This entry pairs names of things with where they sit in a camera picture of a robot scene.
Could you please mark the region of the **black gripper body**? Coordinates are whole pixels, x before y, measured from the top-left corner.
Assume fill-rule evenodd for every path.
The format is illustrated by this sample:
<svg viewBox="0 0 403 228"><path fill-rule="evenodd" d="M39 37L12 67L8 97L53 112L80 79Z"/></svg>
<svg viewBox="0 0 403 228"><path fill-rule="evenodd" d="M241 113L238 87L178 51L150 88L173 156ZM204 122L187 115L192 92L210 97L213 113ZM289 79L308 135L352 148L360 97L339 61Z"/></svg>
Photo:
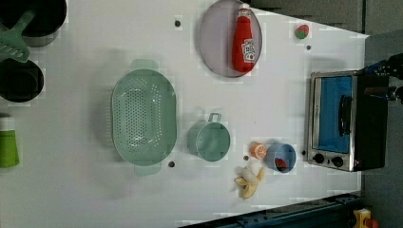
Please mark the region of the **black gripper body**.
<svg viewBox="0 0 403 228"><path fill-rule="evenodd" d="M364 68L366 76L393 77L401 80L403 77L403 54L395 54L388 60L382 60ZM365 93L388 101L402 101L402 86L367 87Z"/></svg>

